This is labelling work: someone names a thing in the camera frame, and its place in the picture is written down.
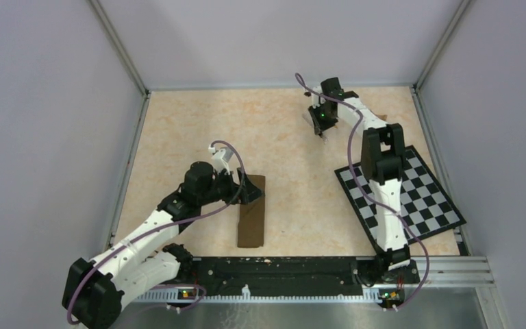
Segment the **brown cloth napkin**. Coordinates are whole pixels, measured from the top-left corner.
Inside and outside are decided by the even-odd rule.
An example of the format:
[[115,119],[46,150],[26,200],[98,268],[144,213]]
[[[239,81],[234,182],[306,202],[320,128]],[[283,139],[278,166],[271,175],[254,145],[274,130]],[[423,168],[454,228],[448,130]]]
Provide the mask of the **brown cloth napkin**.
[[255,201],[241,205],[239,208],[236,245],[242,249],[262,247],[265,240],[266,177],[249,174],[248,178],[263,194]]

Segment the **black-handled knife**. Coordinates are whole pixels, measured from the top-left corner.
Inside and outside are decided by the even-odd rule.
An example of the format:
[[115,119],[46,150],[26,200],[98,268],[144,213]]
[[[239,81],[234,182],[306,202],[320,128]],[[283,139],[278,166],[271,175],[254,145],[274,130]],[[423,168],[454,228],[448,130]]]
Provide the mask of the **black-handled knife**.
[[337,125],[337,123],[338,123],[338,118],[337,117],[325,116],[325,117],[323,117],[322,129],[323,129],[323,131],[332,129],[333,127],[335,127]]

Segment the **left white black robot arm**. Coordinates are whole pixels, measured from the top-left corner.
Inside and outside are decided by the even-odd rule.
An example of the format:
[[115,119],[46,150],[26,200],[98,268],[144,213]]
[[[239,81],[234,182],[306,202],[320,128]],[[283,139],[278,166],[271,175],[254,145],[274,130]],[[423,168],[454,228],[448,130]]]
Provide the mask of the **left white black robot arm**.
[[70,325],[109,328],[128,304],[161,284],[181,284],[197,297],[205,295],[195,282],[192,254],[171,239],[200,219],[231,205],[250,204],[264,194],[243,165],[236,171],[239,181],[234,181],[229,161],[239,153],[231,144],[214,141],[208,149],[211,160],[192,163],[184,181],[133,232],[103,253],[90,260],[79,258],[70,266],[62,297]]

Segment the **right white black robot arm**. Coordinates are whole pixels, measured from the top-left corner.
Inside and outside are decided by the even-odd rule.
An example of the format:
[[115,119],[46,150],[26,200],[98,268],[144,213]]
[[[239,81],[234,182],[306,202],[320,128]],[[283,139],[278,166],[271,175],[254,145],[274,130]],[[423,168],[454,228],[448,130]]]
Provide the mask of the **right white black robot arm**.
[[401,213],[401,186],[408,167],[403,128],[375,114],[357,93],[345,91],[337,77],[314,88],[306,86],[299,74],[295,77],[304,87],[305,96],[311,99],[308,112],[317,136],[323,138],[325,131],[337,123],[350,125],[348,154],[352,152],[354,136],[362,138],[360,170],[372,193],[368,195],[362,187],[359,191],[375,205],[374,272],[382,282],[393,282],[401,275],[402,267],[411,262],[408,229]]

